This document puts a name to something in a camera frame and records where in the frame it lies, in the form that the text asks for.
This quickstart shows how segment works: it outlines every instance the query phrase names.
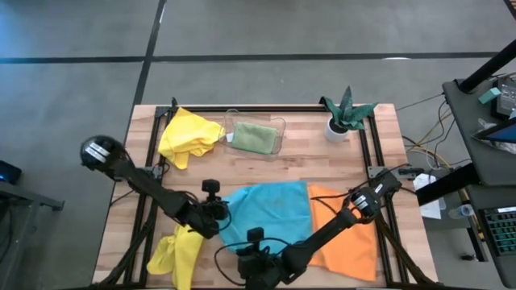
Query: yellow cloth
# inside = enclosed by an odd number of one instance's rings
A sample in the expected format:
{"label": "yellow cloth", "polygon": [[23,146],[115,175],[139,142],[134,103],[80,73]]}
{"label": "yellow cloth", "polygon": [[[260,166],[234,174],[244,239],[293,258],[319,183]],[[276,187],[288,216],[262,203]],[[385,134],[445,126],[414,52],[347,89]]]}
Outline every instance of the yellow cloth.
{"label": "yellow cloth", "polygon": [[190,226],[176,226],[174,235],[163,237],[147,264],[153,275],[172,272],[172,283],[177,290],[190,290],[195,260],[201,250],[203,237]]}
{"label": "yellow cloth", "polygon": [[158,152],[179,169],[188,166],[188,156],[202,156],[213,149],[222,127],[216,123],[179,108],[164,129]]}

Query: blue cloth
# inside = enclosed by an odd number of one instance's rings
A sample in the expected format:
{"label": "blue cloth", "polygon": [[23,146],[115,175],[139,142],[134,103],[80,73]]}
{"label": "blue cloth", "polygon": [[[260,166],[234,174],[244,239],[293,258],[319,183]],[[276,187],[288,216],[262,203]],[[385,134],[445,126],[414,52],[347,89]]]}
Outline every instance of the blue cloth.
{"label": "blue cloth", "polygon": [[[231,224],[219,236],[224,245],[246,242],[248,230],[262,227],[265,238],[281,238],[289,243],[304,240],[312,234],[312,218],[306,182],[257,184],[241,188],[229,197]],[[224,227],[229,222],[220,221]],[[232,246],[231,251],[249,245]],[[278,241],[263,241],[260,248],[270,247],[270,253],[281,251],[286,245]]]}

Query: table leg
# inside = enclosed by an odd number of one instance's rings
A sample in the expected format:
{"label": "table leg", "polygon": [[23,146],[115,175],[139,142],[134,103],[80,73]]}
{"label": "table leg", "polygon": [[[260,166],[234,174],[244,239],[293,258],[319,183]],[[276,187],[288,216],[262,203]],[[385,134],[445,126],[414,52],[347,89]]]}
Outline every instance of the table leg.
{"label": "table leg", "polygon": [[476,169],[473,166],[473,163],[470,163],[436,182],[416,190],[419,205],[425,205],[429,202],[435,201],[448,193],[464,188],[466,185],[479,183],[480,179],[476,174]]}

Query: wooden table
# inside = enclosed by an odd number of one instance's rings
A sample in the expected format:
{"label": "wooden table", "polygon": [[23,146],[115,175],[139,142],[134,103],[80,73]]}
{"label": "wooden table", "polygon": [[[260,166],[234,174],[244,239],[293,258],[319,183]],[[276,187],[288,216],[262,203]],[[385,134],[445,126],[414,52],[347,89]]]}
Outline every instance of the wooden table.
{"label": "wooden table", "polygon": [[[156,106],[136,106],[131,117],[126,147],[137,166],[144,166],[155,108]],[[215,122],[223,121],[223,113],[199,114]],[[323,129],[329,117],[328,113],[259,114],[270,118],[282,117],[287,122],[285,139],[276,161],[267,162],[228,155],[224,153],[223,146],[218,144],[213,151],[206,153],[203,157],[190,157],[186,170],[179,170],[171,166],[170,171],[164,176],[163,186],[176,190],[187,190],[198,195],[199,199],[204,199],[206,193],[201,191],[201,182],[208,178],[220,181],[221,191],[219,194],[221,196],[226,196],[251,184],[283,180],[311,180],[316,184],[346,192],[366,180],[359,134],[356,131],[351,132],[343,143],[327,142]],[[375,109],[375,115],[386,166],[393,167],[406,163],[405,148],[394,105],[380,104]],[[163,129],[164,122],[160,124],[159,136]],[[373,164],[376,164],[369,131],[369,125],[366,124],[369,151]],[[411,187],[411,184],[407,181],[404,186]],[[115,186],[113,198],[115,199],[129,190],[125,183],[118,183]],[[94,272],[94,282],[106,277],[128,248],[137,200],[138,194],[131,194],[110,209]],[[416,196],[406,191],[399,191],[394,196],[393,203],[403,246],[423,272],[429,278],[437,280]],[[174,226],[175,223],[159,209],[153,249],[161,237],[173,233]],[[218,237],[205,240],[203,243],[193,275],[193,288],[234,287],[217,272],[214,266],[213,254],[221,245]],[[139,250],[137,259],[141,259],[142,248]],[[394,280],[399,281],[396,255],[390,245],[389,257]],[[236,261],[236,256],[229,252],[224,251],[219,255],[219,262],[223,270],[238,280]],[[135,273],[139,273],[138,265],[139,263],[136,263]],[[148,277],[148,287],[169,288],[171,285],[171,275],[150,275]],[[291,285],[280,284],[278,287],[345,288],[383,285],[385,285],[385,279],[381,259],[378,257],[377,281],[373,283],[330,273],[322,268],[309,267],[306,273]]]}

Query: cloth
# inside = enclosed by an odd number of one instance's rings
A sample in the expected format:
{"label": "cloth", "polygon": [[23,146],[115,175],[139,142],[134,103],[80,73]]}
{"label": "cloth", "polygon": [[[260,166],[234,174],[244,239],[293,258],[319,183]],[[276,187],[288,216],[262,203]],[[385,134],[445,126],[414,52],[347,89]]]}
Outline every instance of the cloth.
{"label": "cloth", "polygon": [[164,129],[158,152],[179,169],[186,169],[190,154],[202,156],[213,149],[222,127],[179,108]]}
{"label": "cloth", "polygon": [[267,126],[237,122],[231,146],[260,154],[271,154],[276,143],[277,130]]}
{"label": "cloth", "polygon": [[195,231],[189,232],[191,229],[177,225],[174,235],[160,240],[147,264],[147,271],[153,275],[172,272],[172,283],[177,290],[190,290],[195,260],[201,250],[203,237]]}
{"label": "cloth", "polygon": [[[308,193],[310,198],[341,194],[315,184],[308,187]],[[331,208],[339,211],[343,204],[343,197],[327,198],[324,201]],[[310,201],[310,208],[314,231],[319,230],[335,216],[318,201]],[[360,217],[356,210],[353,213]],[[377,239],[374,224],[354,225],[344,230],[315,253],[310,265],[325,267],[329,271],[360,280],[375,281],[377,279]]]}
{"label": "cloth", "polygon": [[[231,224],[219,233],[224,245],[246,242],[248,230],[262,227],[266,238],[281,238],[289,243],[304,240],[312,234],[312,219],[306,182],[257,184],[241,188],[229,197]],[[228,218],[219,221],[224,227]],[[230,251],[248,245],[230,247]],[[270,253],[281,251],[286,245],[278,241],[263,241],[260,249],[270,247]]]}

